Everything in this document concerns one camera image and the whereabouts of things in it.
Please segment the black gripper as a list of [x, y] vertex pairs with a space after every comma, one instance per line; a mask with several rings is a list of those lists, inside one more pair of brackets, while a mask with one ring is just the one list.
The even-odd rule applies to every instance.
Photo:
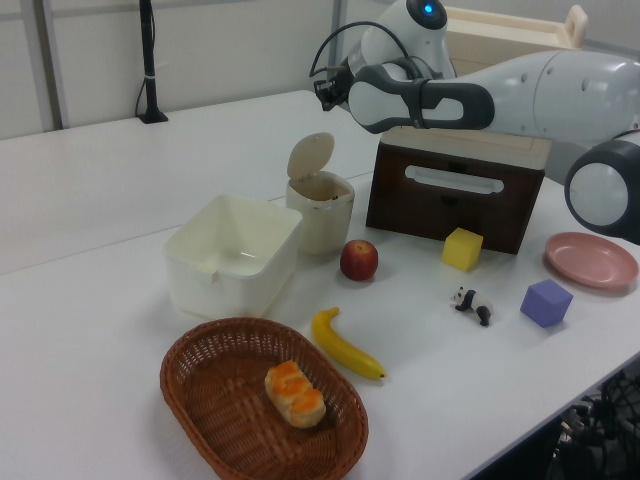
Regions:
[[314, 92], [322, 100], [322, 109], [331, 111], [335, 103], [345, 103], [353, 83], [353, 74], [349, 67], [337, 67], [326, 80], [314, 82]]

